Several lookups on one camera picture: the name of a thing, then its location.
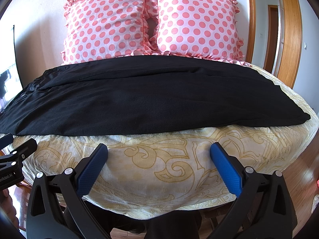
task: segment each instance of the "pink polka dot pillow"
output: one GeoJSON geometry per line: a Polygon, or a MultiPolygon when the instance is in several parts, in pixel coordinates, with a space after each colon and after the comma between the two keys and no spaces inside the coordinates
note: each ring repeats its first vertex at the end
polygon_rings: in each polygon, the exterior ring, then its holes
{"type": "Polygon", "coordinates": [[[64,64],[151,52],[146,2],[156,0],[68,0],[64,64]]]}
{"type": "Polygon", "coordinates": [[[158,0],[159,25],[150,39],[152,49],[214,60],[242,58],[236,4],[236,0],[158,0]]]}

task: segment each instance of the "brown door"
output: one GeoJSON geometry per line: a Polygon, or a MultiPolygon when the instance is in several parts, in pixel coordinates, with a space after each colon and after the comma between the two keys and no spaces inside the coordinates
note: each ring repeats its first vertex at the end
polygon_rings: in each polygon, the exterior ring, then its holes
{"type": "Polygon", "coordinates": [[[277,50],[277,40],[278,40],[278,6],[268,5],[268,42],[266,58],[264,63],[264,69],[272,73],[272,68],[274,67],[276,50],[277,50]]]}

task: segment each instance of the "yellow patterned bed sheet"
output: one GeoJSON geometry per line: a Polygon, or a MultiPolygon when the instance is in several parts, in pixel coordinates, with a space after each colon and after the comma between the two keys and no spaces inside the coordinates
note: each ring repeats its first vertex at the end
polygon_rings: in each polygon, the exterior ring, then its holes
{"type": "Polygon", "coordinates": [[[291,127],[230,125],[130,136],[16,137],[14,148],[29,138],[38,142],[37,151],[24,161],[25,179],[33,183],[39,171],[53,175],[75,167],[103,143],[109,157],[85,198],[104,209],[149,219],[176,209],[200,209],[232,201],[235,196],[229,193],[209,157],[212,143],[218,141],[243,166],[270,174],[287,168],[310,143],[319,125],[317,115],[301,96],[263,69],[252,68],[280,85],[311,119],[291,127]]]}

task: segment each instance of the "wooden floor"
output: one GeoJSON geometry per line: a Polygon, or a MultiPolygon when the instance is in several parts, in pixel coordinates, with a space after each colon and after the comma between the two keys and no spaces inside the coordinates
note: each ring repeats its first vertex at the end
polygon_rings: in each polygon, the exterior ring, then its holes
{"type": "MultiPolygon", "coordinates": [[[[316,194],[319,194],[316,183],[319,179],[319,132],[297,160],[283,171],[283,174],[298,218],[298,225],[293,232],[296,235],[309,219],[313,198],[316,194]]],[[[31,189],[22,185],[19,187],[12,186],[9,191],[17,209],[20,229],[25,231],[26,212],[31,189]]],[[[212,226],[210,219],[205,219],[204,215],[202,216],[203,221],[199,235],[200,239],[206,239],[212,232],[212,226]]],[[[118,229],[113,229],[111,232],[112,239],[144,238],[144,235],[134,235],[118,229]]]]}

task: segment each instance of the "metal bolt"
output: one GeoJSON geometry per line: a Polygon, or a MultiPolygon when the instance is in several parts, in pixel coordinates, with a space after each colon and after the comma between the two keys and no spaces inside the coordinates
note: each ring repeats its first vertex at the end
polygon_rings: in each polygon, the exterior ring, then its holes
{"type": "Polygon", "coordinates": [[[282,176],[282,172],[281,172],[281,171],[275,171],[275,174],[276,174],[278,177],[281,177],[281,176],[282,176]]]}
{"type": "Polygon", "coordinates": [[[73,172],[73,169],[72,168],[67,168],[65,169],[64,173],[65,174],[71,174],[73,172]]]}
{"type": "Polygon", "coordinates": [[[43,176],[43,172],[38,172],[36,175],[37,178],[41,178],[42,176],[43,176]]]}
{"type": "Polygon", "coordinates": [[[247,173],[253,173],[253,172],[254,172],[254,169],[253,169],[252,167],[250,167],[250,166],[247,166],[247,167],[245,168],[245,171],[246,171],[247,173]]]}

